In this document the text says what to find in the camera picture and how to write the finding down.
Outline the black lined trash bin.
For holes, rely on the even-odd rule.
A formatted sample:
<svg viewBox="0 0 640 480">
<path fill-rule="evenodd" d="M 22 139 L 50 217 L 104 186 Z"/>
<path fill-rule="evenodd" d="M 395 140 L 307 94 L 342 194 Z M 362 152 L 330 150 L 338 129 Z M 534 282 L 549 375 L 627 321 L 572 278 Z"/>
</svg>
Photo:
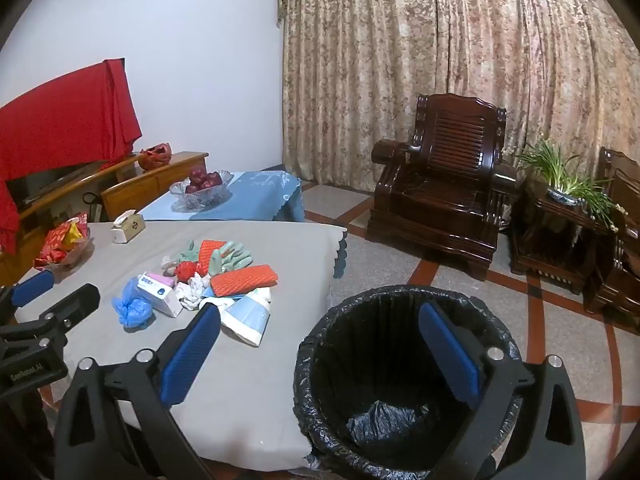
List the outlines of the black lined trash bin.
<svg viewBox="0 0 640 480">
<path fill-rule="evenodd" d="M 319 474 L 345 479 L 424 479 L 470 417 L 419 330 L 434 302 L 486 348 L 521 356 L 484 302 L 430 286 L 392 285 L 331 308 L 300 343 L 294 414 Z"/>
</svg>

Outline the pink tissue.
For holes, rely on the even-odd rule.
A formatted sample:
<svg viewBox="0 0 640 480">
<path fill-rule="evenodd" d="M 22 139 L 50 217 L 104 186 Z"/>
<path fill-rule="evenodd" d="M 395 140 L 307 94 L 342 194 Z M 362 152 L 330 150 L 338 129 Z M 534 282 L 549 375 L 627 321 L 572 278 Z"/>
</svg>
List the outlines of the pink tissue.
<svg viewBox="0 0 640 480">
<path fill-rule="evenodd" d="M 156 274 L 156 273 L 152 273 L 152 272 L 148 272 L 146 274 L 149 278 L 152 278 L 155 281 L 158 281 L 170 288 L 174 288 L 175 284 L 176 284 L 176 278 L 174 276 L 165 276 L 165 275 L 160 275 L 160 274 Z"/>
</svg>

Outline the white blue medicine box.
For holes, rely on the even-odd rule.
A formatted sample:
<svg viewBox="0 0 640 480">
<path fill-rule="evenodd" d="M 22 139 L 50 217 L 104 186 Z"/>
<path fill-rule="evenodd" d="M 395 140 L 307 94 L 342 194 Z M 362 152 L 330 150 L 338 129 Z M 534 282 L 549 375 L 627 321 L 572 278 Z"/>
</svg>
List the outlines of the white blue medicine box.
<svg viewBox="0 0 640 480">
<path fill-rule="evenodd" d="M 181 313 L 182 305 L 171 286 L 143 273 L 138 276 L 136 287 L 139 294 L 149 301 L 154 310 L 170 318 L 176 318 Z"/>
</svg>

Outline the red apples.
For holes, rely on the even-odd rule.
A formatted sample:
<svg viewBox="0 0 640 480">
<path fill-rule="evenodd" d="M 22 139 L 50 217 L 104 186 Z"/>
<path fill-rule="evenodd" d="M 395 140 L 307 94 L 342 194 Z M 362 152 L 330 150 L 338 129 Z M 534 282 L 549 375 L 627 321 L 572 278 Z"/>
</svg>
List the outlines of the red apples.
<svg viewBox="0 0 640 480">
<path fill-rule="evenodd" d="M 203 168 L 195 168 L 191 171 L 189 184 L 186 186 L 186 194 L 193 194 L 206 188 L 214 188 L 222 185 L 224 180 L 219 172 L 206 172 Z"/>
</svg>

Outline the green potted plant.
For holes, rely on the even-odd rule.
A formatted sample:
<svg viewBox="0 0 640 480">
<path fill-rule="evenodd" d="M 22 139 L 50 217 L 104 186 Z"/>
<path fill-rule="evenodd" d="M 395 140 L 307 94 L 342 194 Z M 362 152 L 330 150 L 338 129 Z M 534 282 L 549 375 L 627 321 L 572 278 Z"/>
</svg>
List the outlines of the green potted plant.
<svg viewBox="0 0 640 480">
<path fill-rule="evenodd" d="M 518 190 L 521 196 L 526 194 L 527 179 L 532 177 L 535 182 L 547 185 L 561 205 L 581 206 L 590 218 L 612 232 L 620 230 L 614 223 L 613 212 L 624 214 L 624 208 L 604 192 L 602 181 L 579 170 L 579 155 L 565 156 L 559 145 L 540 139 L 535 144 L 527 143 L 516 158 L 518 169 L 525 171 L 525 180 Z"/>
</svg>

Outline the mint green rubber glove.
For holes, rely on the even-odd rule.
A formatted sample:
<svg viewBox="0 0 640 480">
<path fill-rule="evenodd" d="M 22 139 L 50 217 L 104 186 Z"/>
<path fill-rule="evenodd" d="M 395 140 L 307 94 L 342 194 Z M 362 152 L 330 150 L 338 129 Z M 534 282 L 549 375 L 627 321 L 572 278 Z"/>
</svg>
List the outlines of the mint green rubber glove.
<svg viewBox="0 0 640 480">
<path fill-rule="evenodd" d="M 252 254 L 244 245 L 234 240 L 213 250 L 209 258 L 208 274 L 216 276 L 234 270 L 245 269 L 253 263 Z"/>
</svg>

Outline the orange bubble wrap sheet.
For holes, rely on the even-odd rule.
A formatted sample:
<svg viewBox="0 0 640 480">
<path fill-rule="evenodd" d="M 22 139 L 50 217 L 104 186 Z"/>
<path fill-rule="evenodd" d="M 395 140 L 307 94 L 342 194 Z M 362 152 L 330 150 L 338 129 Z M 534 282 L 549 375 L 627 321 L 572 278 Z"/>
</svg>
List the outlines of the orange bubble wrap sheet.
<svg viewBox="0 0 640 480">
<path fill-rule="evenodd" d="M 209 285 L 216 297 L 229 297 L 277 285 L 278 279 L 268 264 L 262 264 L 218 274 L 210 279 Z"/>
</svg>

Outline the floral beige curtain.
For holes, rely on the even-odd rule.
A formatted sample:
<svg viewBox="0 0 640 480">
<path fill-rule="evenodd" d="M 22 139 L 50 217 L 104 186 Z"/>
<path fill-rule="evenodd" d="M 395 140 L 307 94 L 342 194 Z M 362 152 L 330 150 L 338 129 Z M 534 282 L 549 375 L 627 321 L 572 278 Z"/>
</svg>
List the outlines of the floral beige curtain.
<svg viewBox="0 0 640 480">
<path fill-rule="evenodd" d="M 608 0 L 279 0 L 283 162 L 371 191 L 378 140 L 405 141 L 416 99 L 506 110 L 503 156 L 541 138 L 593 170 L 639 154 L 639 50 Z"/>
</svg>

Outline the dark wooden side table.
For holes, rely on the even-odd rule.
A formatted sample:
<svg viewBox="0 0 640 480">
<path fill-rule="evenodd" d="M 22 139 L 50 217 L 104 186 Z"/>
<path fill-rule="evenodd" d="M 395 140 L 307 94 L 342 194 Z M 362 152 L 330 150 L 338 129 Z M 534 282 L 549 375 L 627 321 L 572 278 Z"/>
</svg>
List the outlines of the dark wooden side table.
<svg viewBox="0 0 640 480">
<path fill-rule="evenodd" d="M 512 273 L 535 273 L 579 294 L 596 268 L 597 244 L 613 231 L 582 207 L 554 200 L 544 182 L 527 178 L 511 209 L 508 235 Z"/>
</svg>

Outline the wooden TV cabinet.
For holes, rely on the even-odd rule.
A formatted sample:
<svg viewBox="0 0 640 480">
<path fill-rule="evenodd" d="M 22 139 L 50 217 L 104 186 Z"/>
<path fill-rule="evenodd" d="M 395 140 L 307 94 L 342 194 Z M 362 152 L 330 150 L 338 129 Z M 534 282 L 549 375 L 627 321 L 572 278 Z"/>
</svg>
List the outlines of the wooden TV cabinet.
<svg viewBox="0 0 640 480">
<path fill-rule="evenodd" d="M 20 230 L 13 255 L 1 255 L 1 283 L 11 285 L 19 281 L 32 267 L 47 232 L 52 229 L 55 214 L 52 209 L 63 206 L 70 214 L 81 211 L 73 206 L 74 195 L 89 192 L 102 202 L 108 220 L 115 219 L 127 209 L 141 209 L 186 178 L 192 169 L 206 167 L 206 152 L 179 152 L 171 156 L 167 165 L 144 171 L 139 157 L 131 156 L 113 166 L 104 168 L 99 162 L 74 171 L 60 185 L 43 193 L 20 211 Z"/>
</svg>

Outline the red mesh ball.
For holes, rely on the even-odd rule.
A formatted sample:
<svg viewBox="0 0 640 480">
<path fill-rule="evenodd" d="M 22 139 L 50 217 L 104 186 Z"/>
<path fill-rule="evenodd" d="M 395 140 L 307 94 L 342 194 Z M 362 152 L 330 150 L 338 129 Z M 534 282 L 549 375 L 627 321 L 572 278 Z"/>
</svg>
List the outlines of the red mesh ball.
<svg viewBox="0 0 640 480">
<path fill-rule="evenodd" d="M 207 274 L 206 266 L 199 261 L 183 261 L 175 268 L 175 277 L 181 283 L 187 283 L 196 274 L 201 278 Z"/>
</svg>

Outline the red snack bag bowl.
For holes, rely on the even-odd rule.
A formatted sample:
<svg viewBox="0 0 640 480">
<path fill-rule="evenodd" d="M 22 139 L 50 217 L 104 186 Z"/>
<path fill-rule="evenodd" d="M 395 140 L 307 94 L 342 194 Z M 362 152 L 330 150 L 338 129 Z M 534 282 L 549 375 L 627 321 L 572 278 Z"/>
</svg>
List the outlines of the red snack bag bowl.
<svg viewBox="0 0 640 480">
<path fill-rule="evenodd" d="M 80 265 L 91 246 L 88 214 L 81 212 L 48 232 L 34 268 L 51 272 L 59 282 Z"/>
</svg>

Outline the red cloth cover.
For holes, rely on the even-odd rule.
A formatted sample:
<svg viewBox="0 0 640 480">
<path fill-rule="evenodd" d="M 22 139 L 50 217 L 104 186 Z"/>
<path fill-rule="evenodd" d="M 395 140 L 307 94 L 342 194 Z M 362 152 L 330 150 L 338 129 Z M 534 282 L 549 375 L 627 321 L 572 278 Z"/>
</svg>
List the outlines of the red cloth cover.
<svg viewBox="0 0 640 480">
<path fill-rule="evenodd" d="M 1 107 L 1 249 L 13 254 L 20 214 L 6 184 L 89 162 L 119 162 L 142 137 L 122 58 L 75 70 Z"/>
</svg>

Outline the blue plastic bag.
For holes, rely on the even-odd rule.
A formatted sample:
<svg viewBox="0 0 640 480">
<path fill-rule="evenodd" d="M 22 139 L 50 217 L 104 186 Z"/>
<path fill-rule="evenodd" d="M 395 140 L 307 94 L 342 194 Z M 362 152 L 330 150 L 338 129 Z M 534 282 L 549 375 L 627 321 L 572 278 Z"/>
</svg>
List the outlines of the blue plastic bag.
<svg viewBox="0 0 640 480">
<path fill-rule="evenodd" d="M 112 299 L 119 324 L 129 330 L 144 330 L 151 323 L 153 307 L 149 300 L 145 299 L 138 289 L 138 279 L 128 281 L 122 294 Z"/>
</svg>

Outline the beige tissue box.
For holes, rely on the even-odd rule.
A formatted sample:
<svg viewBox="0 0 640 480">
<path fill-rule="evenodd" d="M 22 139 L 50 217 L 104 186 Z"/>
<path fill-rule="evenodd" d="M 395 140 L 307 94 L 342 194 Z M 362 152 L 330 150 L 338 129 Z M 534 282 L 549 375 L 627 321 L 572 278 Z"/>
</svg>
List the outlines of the beige tissue box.
<svg viewBox="0 0 640 480">
<path fill-rule="evenodd" d="M 114 244 L 127 244 L 145 229 L 141 214 L 129 209 L 120 214 L 112 223 L 111 233 Z"/>
</svg>

